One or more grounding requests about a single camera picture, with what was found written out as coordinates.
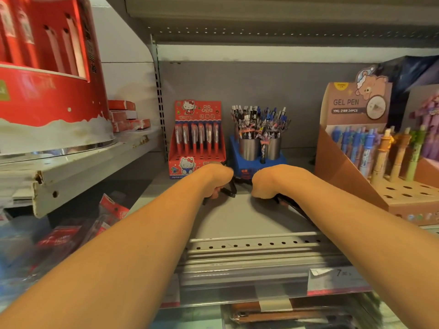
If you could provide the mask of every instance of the person's left arm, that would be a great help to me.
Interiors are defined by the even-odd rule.
[[[233,171],[208,164],[94,238],[0,314],[1,328],[145,329],[205,197]]]

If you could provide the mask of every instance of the blue display stand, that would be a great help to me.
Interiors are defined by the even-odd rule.
[[[230,143],[231,143],[231,151],[233,156],[233,166],[231,167],[233,167],[235,176],[239,178],[251,179],[253,175],[262,168],[279,165],[279,164],[287,164],[287,160],[282,154],[282,151],[278,159],[276,160],[266,159],[265,164],[261,164],[260,156],[258,156],[256,160],[252,160],[252,161],[245,160],[239,154],[239,142],[235,140],[234,136],[230,136]]]

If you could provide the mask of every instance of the person's right arm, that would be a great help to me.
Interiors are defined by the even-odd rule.
[[[253,177],[252,195],[294,199],[410,329],[437,328],[439,238],[294,166]]]

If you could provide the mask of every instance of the gray back panel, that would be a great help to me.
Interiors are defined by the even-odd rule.
[[[233,134],[232,105],[287,107],[292,119],[283,148],[316,147],[320,108],[329,82],[353,82],[368,64],[160,62],[166,139],[174,128],[174,102],[219,100],[222,128]]]

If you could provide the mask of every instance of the green pen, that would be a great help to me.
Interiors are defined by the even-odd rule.
[[[424,144],[426,133],[427,126],[422,125],[414,140],[413,153],[409,162],[409,167],[407,169],[406,181],[413,181],[414,179],[414,173],[416,172],[416,166],[418,165],[420,150],[422,148],[422,144]]]

